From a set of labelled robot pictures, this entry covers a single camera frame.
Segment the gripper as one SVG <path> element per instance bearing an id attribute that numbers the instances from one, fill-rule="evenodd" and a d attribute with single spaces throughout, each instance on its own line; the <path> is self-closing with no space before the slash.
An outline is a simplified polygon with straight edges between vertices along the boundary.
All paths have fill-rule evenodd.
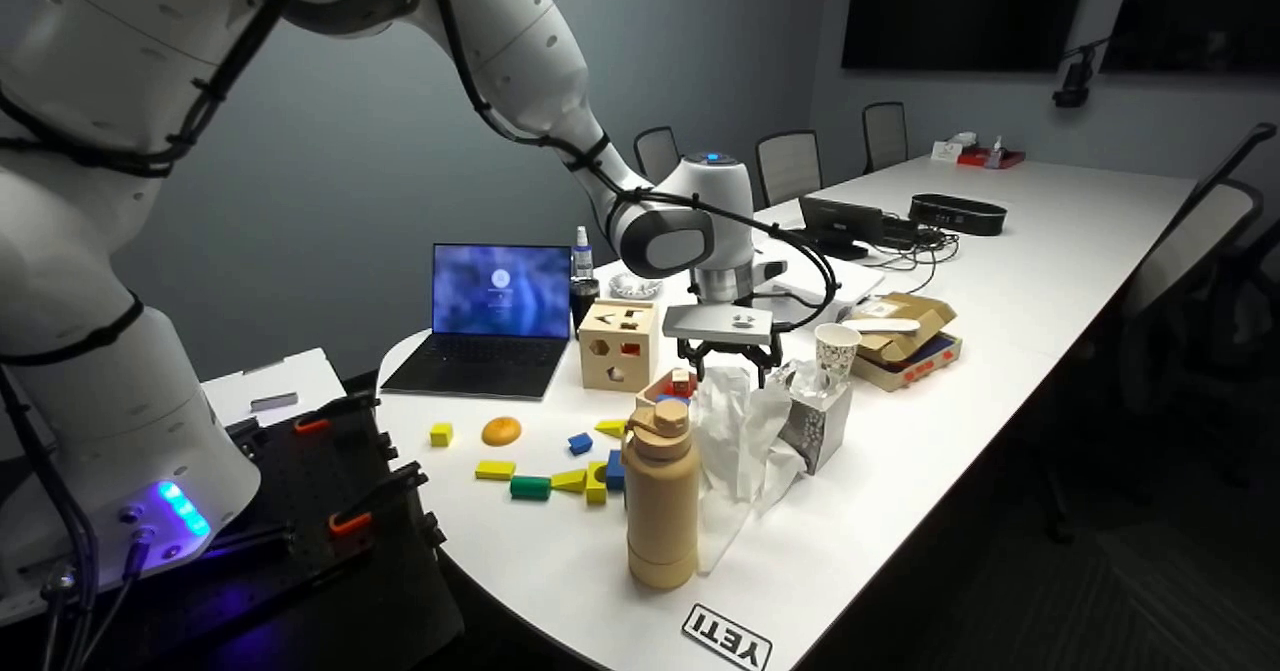
<path id="1" fill-rule="evenodd" d="M 701 383 L 705 379 L 708 355 L 740 355 L 756 368 L 758 387 L 764 388 L 767 378 L 783 365 L 783 352 L 773 343 L 744 344 L 719 341 L 699 341 L 694 343 L 678 343 L 677 356 L 687 362 L 694 370 L 696 379 Z"/>

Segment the white napkin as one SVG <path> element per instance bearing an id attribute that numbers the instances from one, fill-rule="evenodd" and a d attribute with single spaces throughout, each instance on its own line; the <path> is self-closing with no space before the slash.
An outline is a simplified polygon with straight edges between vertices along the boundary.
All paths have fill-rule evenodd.
<path id="1" fill-rule="evenodd" d="M 698 574 L 709 576 L 750 520 L 768 515 L 805 470 L 781 433 L 790 389 L 773 375 L 763 387 L 742 368 L 709 368 L 690 406 L 701 455 Z"/>

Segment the black open laptop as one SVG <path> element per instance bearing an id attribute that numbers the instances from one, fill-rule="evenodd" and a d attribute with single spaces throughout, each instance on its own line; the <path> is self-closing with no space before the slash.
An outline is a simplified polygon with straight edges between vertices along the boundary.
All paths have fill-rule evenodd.
<path id="1" fill-rule="evenodd" d="M 381 389 L 540 400 L 570 343 L 570 271 L 564 246 L 434 245 L 430 332 Z"/>

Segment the wooden lid with red block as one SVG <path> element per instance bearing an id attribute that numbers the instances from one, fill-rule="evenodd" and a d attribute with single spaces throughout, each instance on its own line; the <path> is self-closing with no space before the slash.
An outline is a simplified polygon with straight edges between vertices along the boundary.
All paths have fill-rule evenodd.
<path id="1" fill-rule="evenodd" d="M 675 368 L 657 378 L 635 396 L 636 408 L 650 408 L 663 400 L 681 400 L 689 405 L 698 391 L 698 375 L 686 368 Z"/>

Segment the patterned paper cup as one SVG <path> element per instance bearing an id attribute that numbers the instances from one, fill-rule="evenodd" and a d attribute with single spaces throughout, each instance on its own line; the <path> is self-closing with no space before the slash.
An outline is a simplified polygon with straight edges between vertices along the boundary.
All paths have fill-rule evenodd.
<path id="1" fill-rule="evenodd" d="M 842 323 L 823 323 L 814 329 L 815 364 L 835 383 L 846 382 L 858 357 L 861 333 Z"/>

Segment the patterned tissue box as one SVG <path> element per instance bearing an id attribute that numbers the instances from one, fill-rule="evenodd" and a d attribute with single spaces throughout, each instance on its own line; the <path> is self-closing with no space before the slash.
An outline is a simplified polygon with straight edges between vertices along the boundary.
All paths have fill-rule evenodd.
<path id="1" fill-rule="evenodd" d="M 790 406 L 780 439 L 818 474 L 844 443 L 851 405 L 851 378 L 833 375 L 814 361 L 792 361 L 769 375 L 787 392 Z"/>

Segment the wooden shape sorter box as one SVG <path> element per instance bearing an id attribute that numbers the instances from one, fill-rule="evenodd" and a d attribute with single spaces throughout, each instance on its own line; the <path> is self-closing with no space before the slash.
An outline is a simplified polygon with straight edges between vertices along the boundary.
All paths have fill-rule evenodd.
<path id="1" fill-rule="evenodd" d="M 653 302 L 596 298 L 579 328 L 581 385 L 639 393 L 657 378 L 660 311 Z"/>

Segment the tan water bottle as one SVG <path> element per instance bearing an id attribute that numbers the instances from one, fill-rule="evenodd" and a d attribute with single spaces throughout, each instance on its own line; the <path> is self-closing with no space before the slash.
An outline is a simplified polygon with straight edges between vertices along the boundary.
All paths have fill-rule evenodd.
<path id="1" fill-rule="evenodd" d="M 701 456 L 685 400 L 637 408 L 623 439 L 628 570 L 659 592 L 698 571 Z"/>

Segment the black cup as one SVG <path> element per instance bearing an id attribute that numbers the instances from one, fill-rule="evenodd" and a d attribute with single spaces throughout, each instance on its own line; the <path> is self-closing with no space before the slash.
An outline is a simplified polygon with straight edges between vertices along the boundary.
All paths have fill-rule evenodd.
<path id="1" fill-rule="evenodd" d="M 575 277 L 570 280 L 570 311 L 575 337 L 579 337 L 579 330 L 599 298 L 599 293 L 600 284 L 594 277 Z"/>

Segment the open cardboard box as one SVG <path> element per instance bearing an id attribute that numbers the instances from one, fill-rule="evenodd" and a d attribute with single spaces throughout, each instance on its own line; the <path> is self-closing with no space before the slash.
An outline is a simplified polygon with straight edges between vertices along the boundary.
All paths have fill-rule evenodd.
<path id="1" fill-rule="evenodd" d="M 886 392 L 900 391 L 960 357 L 963 342 L 947 333 L 957 318 L 941 298 L 888 293 L 841 320 L 861 334 L 851 374 Z"/>

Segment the black desk phone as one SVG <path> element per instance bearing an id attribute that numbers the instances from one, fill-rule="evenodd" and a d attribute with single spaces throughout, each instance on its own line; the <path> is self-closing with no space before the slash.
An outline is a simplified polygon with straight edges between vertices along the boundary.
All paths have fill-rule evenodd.
<path id="1" fill-rule="evenodd" d="M 854 263 L 884 241 L 884 216 L 878 209 L 818 198 L 813 193 L 797 202 L 804 223 L 797 234 L 827 257 Z"/>

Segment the office chair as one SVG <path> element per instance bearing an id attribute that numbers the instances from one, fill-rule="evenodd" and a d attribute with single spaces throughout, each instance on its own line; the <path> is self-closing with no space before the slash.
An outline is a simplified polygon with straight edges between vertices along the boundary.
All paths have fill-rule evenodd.
<path id="1" fill-rule="evenodd" d="M 641 175 L 653 184 L 662 183 L 681 163 L 681 152 L 671 127 L 641 131 L 634 140 L 634 152 Z"/>
<path id="2" fill-rule="evenodd" d="M 818 134 L 813 129 L 767 134 L 756 142 L 755 159 L 765 209 L 826 187 Z"/>
<path id="3" fill-rule="evenodd" d="M 908 124 L 904 102 L 868 102 L 861 110 L 865 149 L 864 174 L 908 161 Z"/>

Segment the black oval speaker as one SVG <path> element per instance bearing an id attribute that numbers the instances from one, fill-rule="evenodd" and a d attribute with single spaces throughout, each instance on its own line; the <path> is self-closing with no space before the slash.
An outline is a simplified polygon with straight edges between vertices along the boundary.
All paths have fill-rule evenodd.
<path id="1" fill-rule="evenodd" d="M 1002 206 L 951 193 L 914 193 L 908 211 L 916 224 L 977 237 L 1001 236 L 1006 216 Z"/>

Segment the black and white sticker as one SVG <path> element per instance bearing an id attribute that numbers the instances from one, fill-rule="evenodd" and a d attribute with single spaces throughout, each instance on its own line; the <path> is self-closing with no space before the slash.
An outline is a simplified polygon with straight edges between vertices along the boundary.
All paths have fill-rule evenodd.
<path id="1" fill-rule="evenodd" d="M 767 671 L 773 643 L 701 603 L 694 603 L 681 633 L 737 671 Z"/>

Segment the orange and black clamp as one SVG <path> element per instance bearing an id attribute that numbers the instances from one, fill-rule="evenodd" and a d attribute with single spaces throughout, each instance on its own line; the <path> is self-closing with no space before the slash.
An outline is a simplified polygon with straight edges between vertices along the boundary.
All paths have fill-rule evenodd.
<path id="1" fill-rule="evenodd" d="M 417 489 L 428 483 L 429 476 L 422 471 L 421 464 L 412 461 L 388 476 L 375 483 L 358 499 L 347 505 L 326 521 L 330 538 L 349 537 L 358 530 L 367 528 L 374 515 L 394 503 L 417 497 Z"/>
<path id="2" fill-rule="evenodd" d="M 335 424 L 355 424 L 364 426 L 376 416 L 381 398 L 372 391 L 362 391 L 332 400 L 319 408 L 302 414 L 293 420 L 292 433 L 298 437 L 311 437 L 329 430 Z"/>

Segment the white box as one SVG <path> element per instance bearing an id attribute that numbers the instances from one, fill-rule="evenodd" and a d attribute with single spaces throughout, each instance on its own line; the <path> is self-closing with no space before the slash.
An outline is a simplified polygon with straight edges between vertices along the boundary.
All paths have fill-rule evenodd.
<path id="1" fill-rule="evenodd" d="M 270 426 L 347 396 L 320 347 L 204 382 L 202 388 L 227 426 L 248 419 Z"/>

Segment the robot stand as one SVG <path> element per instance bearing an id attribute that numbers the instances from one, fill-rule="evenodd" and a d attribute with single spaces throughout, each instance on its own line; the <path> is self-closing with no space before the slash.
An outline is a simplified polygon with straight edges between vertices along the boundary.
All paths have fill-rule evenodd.
<path id="1" fill-rule="evenodd" d="M 78 671 L 408 671 L 462 633 L 436 558 L 445 535 L 419 489 L 349 537 L 326 529 L 412 461 L 376 416 L 311 437 L 293 420 L 230 428 L 261 474 L 256 497 L 175 569 L 157 567 L 175 544 L 155 540 L 125 592 L 109 572 Z"/>

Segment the row of office chairs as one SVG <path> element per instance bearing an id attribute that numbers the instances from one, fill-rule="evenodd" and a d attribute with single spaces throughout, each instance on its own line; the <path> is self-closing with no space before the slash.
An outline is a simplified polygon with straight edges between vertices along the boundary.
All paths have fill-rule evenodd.
<path id="1" fill-rule="evenodd" d="M 1261 143 L 1277 134 L 1270 120 L 1249 129 L 1238 146 L 1189 193 L 1121 296 L 1123 325 L 1116 350 L 1117 398 L 1126 412 L 1156 411 L 1166 393 L 1166 373 L 1152 365 L 1152 350 L 1172 355 L 1172 341 L 1157 341 L 1157 325 L 1193 283 L 1210 273 L 1263 211 L 1260 191 L 1233 173 Z"/>

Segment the wall screen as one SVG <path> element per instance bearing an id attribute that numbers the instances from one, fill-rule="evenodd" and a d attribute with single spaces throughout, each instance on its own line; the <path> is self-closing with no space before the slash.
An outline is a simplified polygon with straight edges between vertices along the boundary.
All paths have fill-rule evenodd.
<path id="1" fill-rule="evenodd" d="M 1280 79 L 1280 0 L 1123 0 L 1102 69 Z"/>
<path id="2" fill-rule="evenodd" d="M 846 70 L 1056 70 L 1080 0 L 850 0 Z"/>

